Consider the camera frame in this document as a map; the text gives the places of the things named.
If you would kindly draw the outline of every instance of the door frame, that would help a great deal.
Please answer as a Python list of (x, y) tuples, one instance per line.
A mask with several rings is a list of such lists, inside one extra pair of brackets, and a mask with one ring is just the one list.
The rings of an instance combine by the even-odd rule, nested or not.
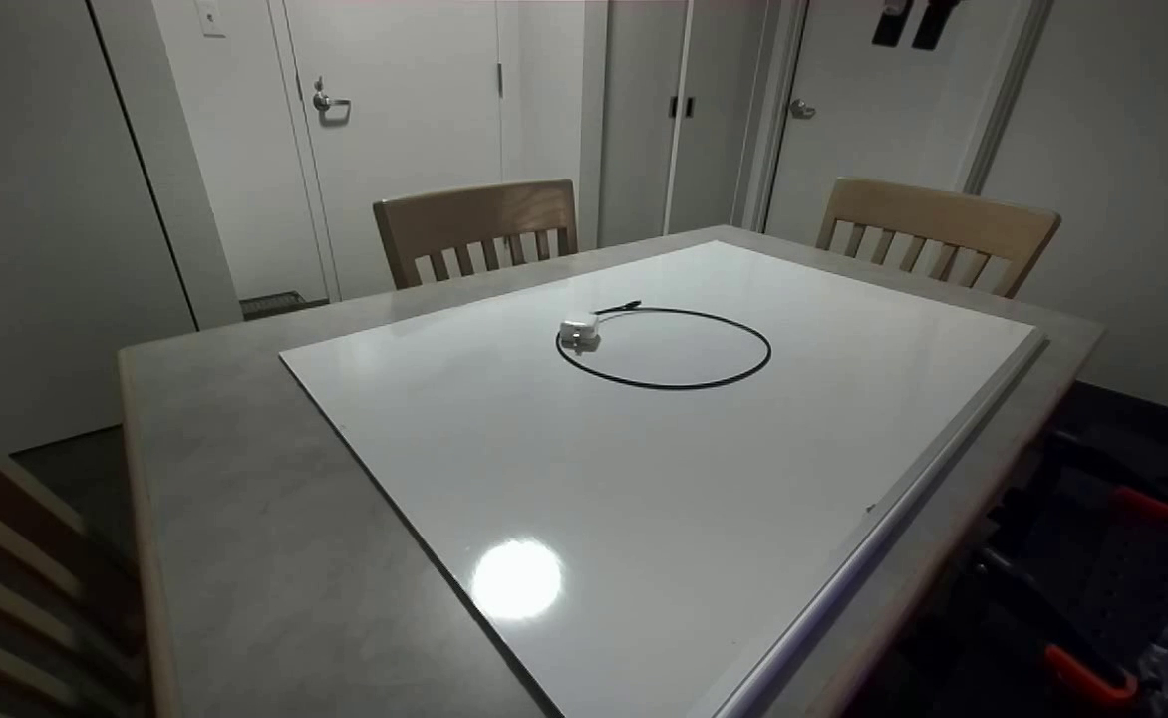
[[(616, 0), (586, 0), (586, 21), (582, 21), (582, 33), (586, 33), (582, 34), (582, 142), (578, 142), (578, 189), (573, 189), (582, 247), (600, 247), (600, 220), (604, 220), (609, 2)], [(270, 21), (270, 42), (280, 56), (280, 78), (289, 86), (284, 95), (289, 95), (293, 138), (294, 138), (299, 177), (302, 177), (302, 202), (309, 202), (310, 235), (318, 247), (318, 271), (323, 271), (329, 294), (349, 299), (335, 271), (335, 235), (329, 224), (329, 202), (318, 183), (315, 127), (309, 118), (309, 86), (302, 86), (302, 68), (299, 68), (294, 33), (293, 33), (293, 0), (268, 0), (268, 21)]]
[[(757, 138), (754, 138), (754, 165), (750, 165), (750, 194), (742, 224), (754, 230), (771, 230), (771, 210), (772, 210), (772, 190), (778, 190), (778, 173), (783, 173), (783, 146), (787, 146), (787, 107), (798, 86), (798, 68), (800, 68), (800, 48), (804, 48), (804, 28), (811, 28), (811, 8), (819, 0), (778, 0), (778, 25), (772, 28), (772, 53), (771, 53), (771, 78), (763, 95), (763, 118), (757, 118)], [(1045, 34), (1052, 0), (1024, 0), (1014, 25), (1014, 48), (1010, 56), (992, 68), (998, 91), (981, 107), (981, 118), (972, 125), (972, 150), (963, 154), (963, 179), (957, 190), (981, 194), (984, 177), (992, 167), (992, 154), (1010, 130), (1017, 95), (1024, 86), (1028, 62), (1037, 56), (1037, 42)]]
[(318, 280), (323, 280), (331, 303), (341, 303), (341, 299), (349, 299), (349, 290), (335, 271), (335, 235), (331, 235), (329, 202), (323, 202), (323, 189), (318, 189), (315, 134), (310, 134), (310, 118), (309, 118), (309, 86), (302, 86), (294, 33), (293, 33), (293, 2), (268, 0), (268, 21), (270, 21), (270, 42), (276, 42), (276, 58), (280, 58), (280, 86), (289, 86), (284, 95), (289, 95), (289, 117), (293, 117), (293, 142), (294, 142), (294, 158), (299, 158), (302, 208), (309, 208), (309, 224), (310, 224), (310, 238), (315, 238)]

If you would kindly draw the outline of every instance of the black object on wall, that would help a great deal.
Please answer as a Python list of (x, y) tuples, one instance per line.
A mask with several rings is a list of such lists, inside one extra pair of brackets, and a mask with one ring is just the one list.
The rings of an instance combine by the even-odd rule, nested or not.
[(957, 0), (929, 0), (927, 21), (915, 33), (915, 48), (933, 53), (940, 42), (940, 33), (955, 8)]
[(915, 8), (915, 0), (885, 0), (885, 13), (879, 17), (879, 28), (872, 28), (872, 42), (896, 48), (904, 21), (908, 21), (908, 8)]

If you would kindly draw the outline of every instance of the chair backrest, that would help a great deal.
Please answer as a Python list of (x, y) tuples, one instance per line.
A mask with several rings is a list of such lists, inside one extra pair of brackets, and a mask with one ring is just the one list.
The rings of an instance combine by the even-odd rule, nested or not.
[(0, 715), (143, 715), (141, 581), (0, 457)]
[(578, 254), (573, 183), (501, 183), (375, 202), (394, 287)]
[(819, 247), (828, 251), (840, 224), (851, 224), (844, 254), (903, 271), (929, 266), (940, 284), (1017, 294), (1060, 226), (1060, 216), (883, 179), (840, 179), (828, 194)]

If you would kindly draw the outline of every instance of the black cable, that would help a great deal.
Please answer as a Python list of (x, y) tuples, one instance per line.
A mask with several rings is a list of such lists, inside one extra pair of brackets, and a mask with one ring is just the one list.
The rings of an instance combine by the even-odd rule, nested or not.
[(564, 335), (553, 335), (553, 352), (557, 352), (571, 367), (578, 367), (582, 375), (605, 377), (605, 384), (621, 384), (621, 385), (644, 385), (644, 391), (709, 391), (709, 385), (742, 384), (742, 377), (757, 375), (763, 367), (771, 367), (771, 357), (772, 357), (772, 341), (771, 341), (757, 325), (737, 323), (737, 317), (726, 317), (726, 314), (709, 314), (709, 312), (690, 312), (690, 307), (644, 307), (644, 303), (634, 299), (634, 303), (618, 303), (618, 307), (605, 307), (605, 312), (593, 312), (593, 314), (695, 314), (695, 317), (707, 317), (707, 323), (737, 325), (737, 331), (754, 335), (754, 340), (765, 348), (765, 356), (763, 356), (754, 367), (737, 371), (737, 375), (723, 375), (723, 377), (707, 377), (707, 384), (648, 384), (648, 377), (630, 377), (630, 375), (609, 375), (609, 371), (586, 367), (586, 364), (578, 357), (582, 352), (571, 352), (571, 348), (564, 341)]

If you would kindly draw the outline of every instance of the table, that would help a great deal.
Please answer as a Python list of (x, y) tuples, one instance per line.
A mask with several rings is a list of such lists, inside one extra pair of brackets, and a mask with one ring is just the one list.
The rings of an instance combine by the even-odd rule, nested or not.
[[(621, 312), (593, 352), (557, 352), (593, 307)], [(697, 244), (284, 364), (553, 704), (754, 715), (1040, 348), (1014, 317)], [(649, 391), (578, 364), (757, 371)]]
[(545, 280), (726, 238), (778, 260), (1032, 323), (1050, 348), (883, 565), (858, 586), (772, 715), (851, 696), (927, 579), (1001, 489), (1095, 341), (1095, 325), (709, 226), (428, 290), (335, 303), (123, 352), (156, 694), (172, 715), (541, 715), (454, 590), (367, 484), (276, 352), (398, 323)]

